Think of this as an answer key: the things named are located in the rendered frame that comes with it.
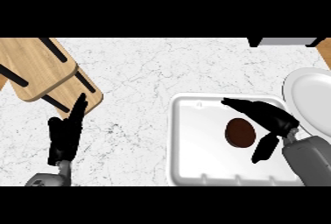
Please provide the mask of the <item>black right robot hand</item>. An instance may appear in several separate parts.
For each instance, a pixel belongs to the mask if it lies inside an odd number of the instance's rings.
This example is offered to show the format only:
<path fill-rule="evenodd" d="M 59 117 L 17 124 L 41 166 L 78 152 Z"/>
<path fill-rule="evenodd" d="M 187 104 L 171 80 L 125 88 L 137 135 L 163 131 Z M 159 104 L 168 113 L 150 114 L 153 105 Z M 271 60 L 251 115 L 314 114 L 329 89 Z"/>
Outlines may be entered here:
<path fill-rule="evenodd" d="M 255 164 L 270 158 L 279 143 L 277 137 L 286 137 L 299 122 L 280 108 L 262 101 L 223 98 L 221 104 L 243 113 L 268 131 L 254 149 L 251 161 Z"/>

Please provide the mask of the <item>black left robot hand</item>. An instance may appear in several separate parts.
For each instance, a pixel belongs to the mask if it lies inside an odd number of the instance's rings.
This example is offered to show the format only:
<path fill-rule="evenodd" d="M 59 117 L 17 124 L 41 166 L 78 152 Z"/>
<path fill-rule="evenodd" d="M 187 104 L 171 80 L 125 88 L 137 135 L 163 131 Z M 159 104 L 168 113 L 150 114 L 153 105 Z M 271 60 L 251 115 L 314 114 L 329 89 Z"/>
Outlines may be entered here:
<path fill-rule="evenodd" d="M 47 164 L 56 166 L 59 161 L 72 161 L 78 150 L 79 134 L 82 130 L 82 118 L 88 105 L 87 96 L 81 94 L 76 98 L 69 117 L 60 120 L 51 117 L 47 120 L 50 148 Z"/>

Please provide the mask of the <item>brown chocolate cupcake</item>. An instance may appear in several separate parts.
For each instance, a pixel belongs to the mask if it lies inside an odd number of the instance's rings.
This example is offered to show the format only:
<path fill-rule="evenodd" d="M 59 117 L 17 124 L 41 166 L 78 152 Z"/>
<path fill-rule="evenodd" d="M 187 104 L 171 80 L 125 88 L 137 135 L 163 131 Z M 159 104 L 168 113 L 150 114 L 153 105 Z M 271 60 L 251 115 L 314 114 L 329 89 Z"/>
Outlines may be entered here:
<path fill-rule="evenodd" d="M 224 138 L 230 146 L 248 148 L 254 144 L 254 126 L 242 118 L 233 118 L 224 128 Z"/>

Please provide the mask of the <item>white round plate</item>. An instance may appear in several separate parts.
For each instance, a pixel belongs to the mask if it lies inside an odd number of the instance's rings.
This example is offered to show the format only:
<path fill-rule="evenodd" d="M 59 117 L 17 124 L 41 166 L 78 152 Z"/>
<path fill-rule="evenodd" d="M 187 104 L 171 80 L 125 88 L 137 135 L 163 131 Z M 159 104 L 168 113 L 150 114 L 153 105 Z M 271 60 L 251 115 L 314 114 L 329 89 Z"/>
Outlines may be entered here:
<path fill-rule="evenodd" d="M 304 131 L 331 141 L 331 71 L 293 70 L 283 79 L 282 95 Z"/>

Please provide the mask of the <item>white rectangular tray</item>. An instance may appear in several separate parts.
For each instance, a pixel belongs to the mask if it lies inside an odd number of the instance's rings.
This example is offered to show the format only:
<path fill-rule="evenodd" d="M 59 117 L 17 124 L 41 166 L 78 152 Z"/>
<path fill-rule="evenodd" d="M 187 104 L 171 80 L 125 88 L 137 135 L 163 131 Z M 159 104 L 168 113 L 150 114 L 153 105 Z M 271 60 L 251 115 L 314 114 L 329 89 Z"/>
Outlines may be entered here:
<path fill-rule="evenodd" d="M 224 138 L 226 124 L 245 118 L 221 104 L 223 98 L 267 102 L 285 109 L 270 94 L 180 93 L 169 100 L 166 179 L 172 186 L 299 186 L 282 149 L 251 162 L 254 147 L 233 147 Z"/>

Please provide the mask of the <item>wooden board with black stripes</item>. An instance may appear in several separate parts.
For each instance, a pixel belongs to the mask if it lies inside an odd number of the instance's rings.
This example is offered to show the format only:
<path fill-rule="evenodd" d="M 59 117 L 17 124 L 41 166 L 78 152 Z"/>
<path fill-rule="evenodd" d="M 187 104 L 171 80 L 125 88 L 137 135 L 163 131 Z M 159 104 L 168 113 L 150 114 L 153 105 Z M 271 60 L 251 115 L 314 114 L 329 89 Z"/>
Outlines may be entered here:
<path fill-rule="evenodd" d="M 48 93 L 47 95 L 67 108 L 72 109 L 81 93 L 85 94 L 87 108 L 84 114 L 87 114 L 103 100 L 103 94 L 98 91 L 91 79 L 85 75 L 81 68 L 76 69 L 84 81 L 91 88 L 87 88 L 76 76 L 72 76 Z"/>
<path fill-rule="evenodd" d="M 0 64 L 26 81 L 20 87 L 10 81 L 17 98 L 39 99 L 76 73 L 78 64 L 54 38 L 48 38 L 63 53 L 61 62 L 39 38 L 0 38 Z"/>

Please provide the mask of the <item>brown wooden panel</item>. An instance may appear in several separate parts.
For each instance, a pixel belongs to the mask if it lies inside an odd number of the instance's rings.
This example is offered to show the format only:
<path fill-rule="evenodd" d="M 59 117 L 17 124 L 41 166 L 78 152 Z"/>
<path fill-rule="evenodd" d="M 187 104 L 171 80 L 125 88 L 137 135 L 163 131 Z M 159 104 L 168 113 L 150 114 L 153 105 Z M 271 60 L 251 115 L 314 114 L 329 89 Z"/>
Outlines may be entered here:
<path fill-rule="evenodd" d="M 331 38 L 325 38 L 316 45 L 316 50 L 322 56 L 327 69 L 331 70 Z"/>

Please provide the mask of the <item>grey and black appliance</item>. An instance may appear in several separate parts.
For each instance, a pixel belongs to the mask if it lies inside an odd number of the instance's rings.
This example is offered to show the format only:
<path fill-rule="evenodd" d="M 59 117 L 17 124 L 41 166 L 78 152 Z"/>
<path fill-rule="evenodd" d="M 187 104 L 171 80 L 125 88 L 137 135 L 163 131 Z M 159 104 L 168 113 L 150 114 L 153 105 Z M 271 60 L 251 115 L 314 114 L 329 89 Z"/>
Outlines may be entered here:
<path fill-rule="evenodd" d="M 257 46 L 305 46 L 314 47 L 325 38 L 248 38 L 249 47 Z"/>

